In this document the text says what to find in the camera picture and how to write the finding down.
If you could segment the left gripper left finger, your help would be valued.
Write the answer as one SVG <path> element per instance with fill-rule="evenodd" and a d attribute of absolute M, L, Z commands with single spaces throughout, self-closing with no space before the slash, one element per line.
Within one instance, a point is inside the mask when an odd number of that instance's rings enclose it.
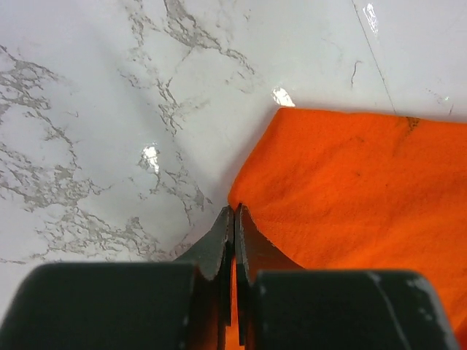
<path fill-rule="evenodd" d="M 234 213 L 226 206 L 211 229 L 177 258 L 195 268 L 182 349 L 225 348 L 226 328 L 231 325 L 233 256 Z"/>

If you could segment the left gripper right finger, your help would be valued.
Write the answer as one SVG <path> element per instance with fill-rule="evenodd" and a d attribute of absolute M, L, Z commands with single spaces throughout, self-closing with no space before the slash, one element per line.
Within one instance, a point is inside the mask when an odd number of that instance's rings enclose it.
<path fill-rule="evenodd" d="M 301 270 L 302 267 L 259 231 L 247 206 L 239 204 L 234 219 L 239 342 L 246 349 L 262 349 L 262 315 L 256 306 L 262 299 L 256 286 L 258 274 Z"/>

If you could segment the orange t shirt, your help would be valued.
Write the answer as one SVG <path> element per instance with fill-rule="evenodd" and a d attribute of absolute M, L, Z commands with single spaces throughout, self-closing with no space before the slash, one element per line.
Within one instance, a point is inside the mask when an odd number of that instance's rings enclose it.
<path fill-rule="evenodd" d="M 228 195 L 305 268 L 412 269 L 466 344 L 466 125 L 281 108 Z"/>

